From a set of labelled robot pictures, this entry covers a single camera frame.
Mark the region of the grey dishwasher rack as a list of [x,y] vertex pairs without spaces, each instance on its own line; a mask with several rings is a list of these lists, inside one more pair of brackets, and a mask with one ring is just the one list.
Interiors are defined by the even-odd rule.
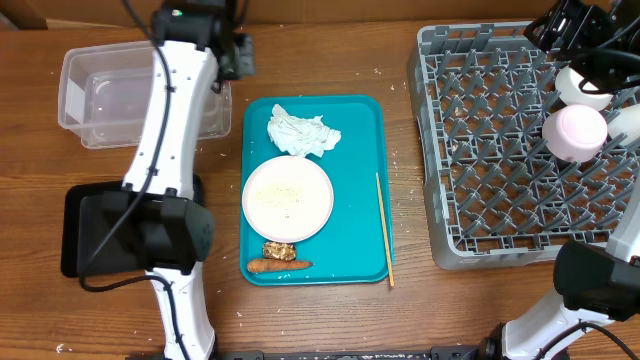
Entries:
[[574,240],[604,246],[639,172],[639,147],[605,143],[568,164],[547,149],[562,65],[521,22],[426,26],[407,73],[425,168],[432,256],[447,270],[551,261]]

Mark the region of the white cup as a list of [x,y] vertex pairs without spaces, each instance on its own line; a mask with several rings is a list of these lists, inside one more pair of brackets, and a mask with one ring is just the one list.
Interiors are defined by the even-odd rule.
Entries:
[[611,139],[623,134],[625,138],[620,142],[628,146],[640,136],[640,105],[636,104],[618,111],[617,116],[608,123],[608,134]]

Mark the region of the pink white bowl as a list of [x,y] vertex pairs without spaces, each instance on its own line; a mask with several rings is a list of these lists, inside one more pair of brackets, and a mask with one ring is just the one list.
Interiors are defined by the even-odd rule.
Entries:
[[582,163],[593,159],[607,136],[604,117],[586,105],[568,105],[552,113],[542,128],[548,150],[567,162]]

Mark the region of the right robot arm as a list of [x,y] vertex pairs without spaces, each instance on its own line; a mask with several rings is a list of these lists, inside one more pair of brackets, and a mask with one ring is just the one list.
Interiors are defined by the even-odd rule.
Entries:
[[[619,0],[608,11],[561,0],[524,30],[539,50],[559,49],[592,83],[591,94],[616,94],[639,84],[639,4]],[[566,242],[554,265],[553,289],[524,315],[497,326],[472,359],[566,358],[571,343],[591,330],[639,312],[639,192],[634,190],[605,247]]]

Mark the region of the carrot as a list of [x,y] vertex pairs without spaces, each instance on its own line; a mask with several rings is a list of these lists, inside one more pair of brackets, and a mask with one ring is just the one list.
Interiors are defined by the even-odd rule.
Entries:
[[247,270],[251,273],[267,273],[267,272],[279,272],[279,271],[293,271],[307,269],[313,266],[309,261],[298,260],[279,260],[259,258],[253,259],[247,264]]

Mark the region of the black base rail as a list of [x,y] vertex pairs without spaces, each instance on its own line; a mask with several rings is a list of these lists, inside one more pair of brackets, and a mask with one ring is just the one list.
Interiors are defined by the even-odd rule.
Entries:
[[477,346],[439,346],[429,350],[400,350],[379,352],[299,352],[265,353],[258,350],[219,352],[212,360],[478,360],[481,359]]

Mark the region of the brown food scrap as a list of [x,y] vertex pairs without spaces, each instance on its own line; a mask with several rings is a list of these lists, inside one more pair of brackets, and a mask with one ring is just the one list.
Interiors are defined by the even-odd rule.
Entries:
[[297,251],[293,244],[272,241],[263,244],[262,253],[265,258],[282,261],[293,261],[297,257]]

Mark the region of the black plastic tray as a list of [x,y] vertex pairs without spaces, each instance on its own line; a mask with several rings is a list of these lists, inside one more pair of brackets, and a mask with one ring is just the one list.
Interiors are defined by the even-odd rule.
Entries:
[[103,240],[134,201],[135,192],[120,181],[76,185],[65,196],[61,272],[77,277],[154,268],[176,269],[184,275],[209,255],[214,232],[204,206],[199,176],[192,180],[194,197],[173,193],[143,195],[139,205],[107,243]]

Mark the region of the wooden chopstick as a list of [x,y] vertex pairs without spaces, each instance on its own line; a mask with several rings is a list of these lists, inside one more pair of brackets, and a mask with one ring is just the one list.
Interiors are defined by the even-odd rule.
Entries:
[[385,247],[386,264],[387,264],[387,270],[388,270],[388,281],[389,281],[389,286],[391,288],[393,288],[393,287],[395,287],[395,279],[394,279],[394,273],[393,273],[393,262],[392,262],[392,258],[391,258],[391,246],[390,246],[389,237],[388,237],[385,206],[384,206],[384,199],[383,199],[383,196],[382,196],[382,189],[381,189],[381,182],[380,182],[379,173],[376,173],[375,177],[376,177],[376,187],[377,187],[377,196],[378,196],[378,203],[379,203],[379,212],[380,212],[380,219],[381,219],[381,226],[382,226],[383,240],[384,240],[384,247]]

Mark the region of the teal serving tray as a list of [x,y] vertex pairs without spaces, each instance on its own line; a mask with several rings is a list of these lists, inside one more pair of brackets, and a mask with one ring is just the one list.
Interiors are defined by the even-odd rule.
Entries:
[[241,173],[248,178],[263,162],[280,155],[269,139],[267,124],[272,108],[280,104],[290,115],[313,118],[339,130],[333,150],[312,160],[328,175],[334,206],[326,225],[297,244],[297,257],[313,263],[307,269],[251,273],[247,264],[261,256],[265,239],[247,220],[240,221],[240,269],[256,286],[305,286],[372,283],[383,280],[387,264],[381,226],[376,177],[379,173],[388,237],[393,250],[393,228],[384,115],[379,103],[367,95],[267,97],[250,103],[244,113]]

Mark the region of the large white plate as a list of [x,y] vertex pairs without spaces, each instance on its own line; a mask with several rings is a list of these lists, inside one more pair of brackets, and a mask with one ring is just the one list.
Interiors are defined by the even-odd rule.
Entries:
[[334,190],[326,172],[298,156],[274,157],[259,165],[245,182],[242,209],[261,237],[297,243],[318,233],[334,206]]

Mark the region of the white tissue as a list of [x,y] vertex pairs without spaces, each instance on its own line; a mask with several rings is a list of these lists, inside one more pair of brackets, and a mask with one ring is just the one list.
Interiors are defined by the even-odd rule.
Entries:
[[322,118],[322,115],[299,118],[290,115],[280,104],[275,104],[267,124],[267,133],[281,152],[321,158],[326,151],[333,150],[342,138],[341,132],[326,126]]

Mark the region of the clear plastic bin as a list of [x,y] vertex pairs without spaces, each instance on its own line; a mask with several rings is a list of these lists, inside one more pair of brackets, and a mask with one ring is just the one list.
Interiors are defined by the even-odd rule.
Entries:
[[[162,50],[177,76],[204,59],[195,45],[168,45]],[[142,135],[154,76],[156,52],[149,41],[125,42],[69,50],[58,91],[58,123],[86,148],[129,147]],[[225,137],[231,130],[231,88],[207,89],[199,139]]]

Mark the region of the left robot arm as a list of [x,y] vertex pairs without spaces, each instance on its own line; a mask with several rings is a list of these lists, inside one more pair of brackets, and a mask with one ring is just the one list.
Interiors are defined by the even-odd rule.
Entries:
[[[88,292],[152,284],[166,359],[215,356],[203,282],[214,221],[194,199],[194,158],[208,95],[255,72],[251,38],[236,30],[245,15],[234,1],[165,1],[141,28],[154,49],[142,136],[120,189],[99,197],[108,230],[78,268],[79,284]],[[88,284],[98,256],[115,243],[134,255],[142,275]]]

